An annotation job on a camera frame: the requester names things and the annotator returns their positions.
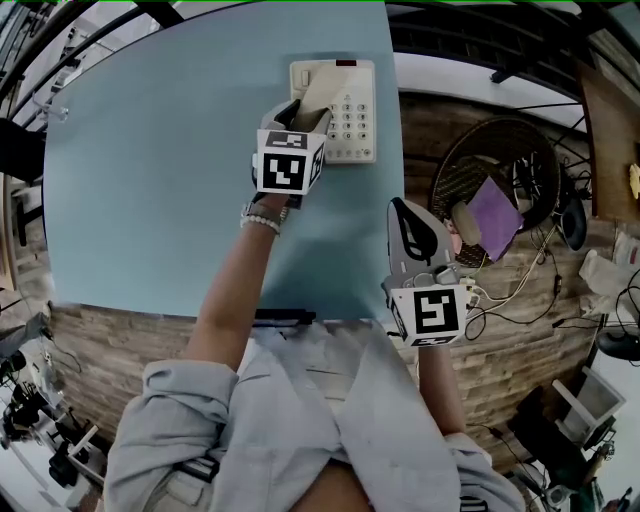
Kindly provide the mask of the person's right forearm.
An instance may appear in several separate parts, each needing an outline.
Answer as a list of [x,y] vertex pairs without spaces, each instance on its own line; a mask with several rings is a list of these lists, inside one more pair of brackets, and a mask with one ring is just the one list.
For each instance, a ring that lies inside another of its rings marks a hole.
[[465,416],[447,345],[419,349],[418,379],[420,394],[441,434],[463,433]]

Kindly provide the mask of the dark wicker chair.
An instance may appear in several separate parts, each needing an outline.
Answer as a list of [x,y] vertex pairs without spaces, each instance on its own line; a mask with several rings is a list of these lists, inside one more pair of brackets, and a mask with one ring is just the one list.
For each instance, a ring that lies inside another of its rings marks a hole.
[[559,202],[561,177],[554,147],[542,131],[520,118],[490,118],[456,141],[433,178],[430,213],[441,221],[449,219],[453,206],[471,200],[487,178],[513,204],[518,190],[529,201],[521,233],[545,221]]

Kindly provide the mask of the black oval object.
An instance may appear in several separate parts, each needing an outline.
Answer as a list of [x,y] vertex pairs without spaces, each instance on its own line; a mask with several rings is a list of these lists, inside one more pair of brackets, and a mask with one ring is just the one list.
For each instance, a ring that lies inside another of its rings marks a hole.
[[568,201],[560,216],[560,228],[568,248],[574,252],[579,251],[587,235],[586,213],[579,197],[573,197]]

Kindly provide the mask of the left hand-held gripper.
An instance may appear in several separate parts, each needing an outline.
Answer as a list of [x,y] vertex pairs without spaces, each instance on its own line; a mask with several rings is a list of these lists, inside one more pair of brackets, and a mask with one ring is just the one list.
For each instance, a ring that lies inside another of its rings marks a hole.
[[290,209],[301,207],[321,175],[326,134],[333,119],[331,109],[325,107],[312,112],[312,133],[286,131],[299,108],[299,99],[289,100],[263,116],[252,157],[257,192],[288,195],[286,206]]

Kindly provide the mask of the beige telephone handset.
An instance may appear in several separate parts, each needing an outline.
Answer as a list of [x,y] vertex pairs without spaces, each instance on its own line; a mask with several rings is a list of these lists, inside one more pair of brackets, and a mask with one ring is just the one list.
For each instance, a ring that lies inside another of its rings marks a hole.
[[348,78],[341,67],[322,65],[313,75],[309,87],[300,100],[300,108],[291,128],[294,131],[312,133],[312,112],[330,108]]

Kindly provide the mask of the metal link wristband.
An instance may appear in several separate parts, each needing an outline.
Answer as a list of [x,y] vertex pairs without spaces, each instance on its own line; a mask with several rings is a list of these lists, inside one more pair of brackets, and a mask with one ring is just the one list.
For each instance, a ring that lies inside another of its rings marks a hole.
[[276,209],[275,207],[261,203],[249,203],[245,206],[242,216],[260,217],[268,221],[281,224],[286,220],[288,213],[289,209],[287,207]]

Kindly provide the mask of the purple cloth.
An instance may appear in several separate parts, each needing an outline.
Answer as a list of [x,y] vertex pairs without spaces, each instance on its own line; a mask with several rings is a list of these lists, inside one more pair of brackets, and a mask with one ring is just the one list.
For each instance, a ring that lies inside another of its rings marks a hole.
[[491,177],[482,183],[468,208],[480,231],[479,245],[497,262],[523,226],[523,216]]

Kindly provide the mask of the small white table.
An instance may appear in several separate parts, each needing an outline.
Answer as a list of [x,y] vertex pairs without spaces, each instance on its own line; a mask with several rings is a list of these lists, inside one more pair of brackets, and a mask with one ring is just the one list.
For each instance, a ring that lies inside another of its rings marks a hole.
[[613,418],[626,399],[599,373],[583,366],[585,380],[577,395],[558,379],[552,387],[569,405],[563,419],[556,419],[555,425],[572,443],[587,448],[588,441],[610,418]]

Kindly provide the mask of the black office chair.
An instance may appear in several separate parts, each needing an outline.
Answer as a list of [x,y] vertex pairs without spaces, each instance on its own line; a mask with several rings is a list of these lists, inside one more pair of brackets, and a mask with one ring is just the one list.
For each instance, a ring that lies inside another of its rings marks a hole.
[[0,118],[0,173],[32,186],[44,173],[46,134]]

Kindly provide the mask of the black rectangular device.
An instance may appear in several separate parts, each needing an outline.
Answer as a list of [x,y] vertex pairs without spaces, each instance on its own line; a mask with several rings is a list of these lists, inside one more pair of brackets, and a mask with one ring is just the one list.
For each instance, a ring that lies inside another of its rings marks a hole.
[[310,325],[316,313],[306,309],[258,309],[253,321],[254,328],[296,327]]

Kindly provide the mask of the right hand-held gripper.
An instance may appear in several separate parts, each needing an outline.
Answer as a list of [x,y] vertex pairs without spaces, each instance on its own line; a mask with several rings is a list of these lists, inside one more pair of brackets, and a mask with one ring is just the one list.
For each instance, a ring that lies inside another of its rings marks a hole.
[[392,274],[386,304],[407,346],[449,344],[464,334],[469,293],[460,283],[451,234],[422,206],[399,197],[387,209]]

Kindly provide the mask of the person's left forearm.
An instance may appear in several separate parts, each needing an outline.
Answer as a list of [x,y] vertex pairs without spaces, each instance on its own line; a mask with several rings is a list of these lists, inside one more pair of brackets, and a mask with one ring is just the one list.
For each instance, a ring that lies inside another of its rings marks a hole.
[[246,220],[218,270],[183,352],[191,361],[223,364],[236,371],[243,359],[261,290],[288,197],[267,194],[257,201],[264,218]]

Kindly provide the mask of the wooden table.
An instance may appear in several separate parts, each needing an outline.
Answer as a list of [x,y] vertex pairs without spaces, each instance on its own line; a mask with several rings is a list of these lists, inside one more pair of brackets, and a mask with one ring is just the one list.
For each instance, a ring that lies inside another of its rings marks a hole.
[[607,29],[587,38],[591,64],[576,63],[589,137],[593,214],[640,224],[640,194],[629,170],[640,166],[640,52],[632,54]]

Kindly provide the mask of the clear plastic clamp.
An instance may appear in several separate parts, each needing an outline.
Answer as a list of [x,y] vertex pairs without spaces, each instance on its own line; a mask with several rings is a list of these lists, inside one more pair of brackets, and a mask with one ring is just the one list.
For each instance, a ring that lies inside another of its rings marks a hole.
[[60,122],[64,122],[69,115],[69,110],[66,107],[56,108],[50,103],[41,103],[36,99],[32,99],[31,102],[36,106],[35,115],[41,119],[49,119],[53,117]]

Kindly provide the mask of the beige roll cushion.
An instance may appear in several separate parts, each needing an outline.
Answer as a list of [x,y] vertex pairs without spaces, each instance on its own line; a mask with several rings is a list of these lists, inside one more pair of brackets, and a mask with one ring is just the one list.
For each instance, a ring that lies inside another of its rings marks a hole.
[[480,243],[480,228],[466,203],[460,201],[453,206],[451,220],[464,244],[476,246]]

